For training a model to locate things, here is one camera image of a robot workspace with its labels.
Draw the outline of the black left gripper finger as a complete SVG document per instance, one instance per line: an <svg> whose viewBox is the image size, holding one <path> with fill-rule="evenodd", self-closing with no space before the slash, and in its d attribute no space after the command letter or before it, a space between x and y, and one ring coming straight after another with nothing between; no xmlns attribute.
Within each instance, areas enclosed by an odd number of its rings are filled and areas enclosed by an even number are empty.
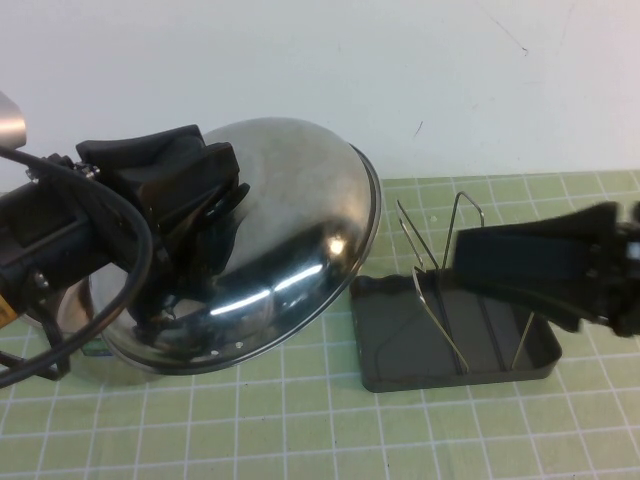
<svg viewBox="0 0 640 480"><path fill-rule="evenodd" d="M151 135L122 140L86 140L76 145L84 164L100 171L101 181L127 174L144 180L201 166L206 149L197 125L187 125Z"/></svg>
<svg viewBox="0 0 640 480"><path fill-rule="evenodd" d="M189 215L233 187L239 166L228 142L174 142L143 172L144 209L160 234L170 236Z"/></svg>

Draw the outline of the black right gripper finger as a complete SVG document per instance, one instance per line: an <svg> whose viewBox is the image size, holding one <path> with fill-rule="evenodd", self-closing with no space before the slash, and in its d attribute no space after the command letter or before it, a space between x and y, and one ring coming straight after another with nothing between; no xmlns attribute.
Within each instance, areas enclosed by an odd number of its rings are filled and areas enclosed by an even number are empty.
<svg viewBox="0 0 640 480"><path fill-rule="evenodd" d="M580 330L582 321L608 325L602 288L598 281L508 279L499 283L500 294L547 317L569 332Z"/></svg>
<svg viewBox="0 0 640 480"><path fill-rule="evenodd" d="M452 270L498 282L582 278L613 240L617 213L617 203L602 202L544 220L462 230Z"/></svg>

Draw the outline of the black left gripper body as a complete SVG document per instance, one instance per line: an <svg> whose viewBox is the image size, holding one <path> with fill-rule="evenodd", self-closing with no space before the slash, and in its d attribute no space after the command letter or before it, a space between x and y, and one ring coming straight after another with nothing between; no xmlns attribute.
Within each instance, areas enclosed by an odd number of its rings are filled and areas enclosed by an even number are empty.
<svg viewBox="0 0 640 480"><path fill-rule="evenodd" d="M68 157L50 157L52 176L79 191L80 206L87 212L111 262L129 270L148 270L153 262L152 230L140 210L117 191L88 178Z"/></svg>

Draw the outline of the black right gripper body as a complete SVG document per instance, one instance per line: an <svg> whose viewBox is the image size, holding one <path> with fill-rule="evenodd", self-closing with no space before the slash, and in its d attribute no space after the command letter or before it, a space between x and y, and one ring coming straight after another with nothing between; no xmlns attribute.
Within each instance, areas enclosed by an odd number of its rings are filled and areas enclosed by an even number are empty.
<svg viewBox="0 0 640 480"><path fill-rule="evenodd" d="M617 336L629 338L639 335L639 203L626 221L618 220L619 207L612 201L594 206L596 317Z"/></svg>

